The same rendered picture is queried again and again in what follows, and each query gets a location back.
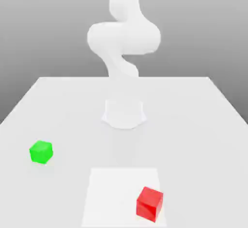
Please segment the small green cube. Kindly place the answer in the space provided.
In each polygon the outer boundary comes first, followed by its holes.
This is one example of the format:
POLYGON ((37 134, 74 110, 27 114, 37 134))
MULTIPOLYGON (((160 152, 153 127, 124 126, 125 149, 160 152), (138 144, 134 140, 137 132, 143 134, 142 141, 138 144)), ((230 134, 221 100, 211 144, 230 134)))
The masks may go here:
POLYGON ((46 164, 53 156, 52 143, 39 140, 29 148, 29 152, 33 162, 46 164))

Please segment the small red cube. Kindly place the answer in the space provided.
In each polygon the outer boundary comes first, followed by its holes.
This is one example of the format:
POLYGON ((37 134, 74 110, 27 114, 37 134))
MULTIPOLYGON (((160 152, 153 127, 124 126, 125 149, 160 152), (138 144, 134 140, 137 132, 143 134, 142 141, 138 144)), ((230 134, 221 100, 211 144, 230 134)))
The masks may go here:
POLYGON ((136 201, 136 215, 156 222, 162 209, 164 194, 145 186, 136 201))

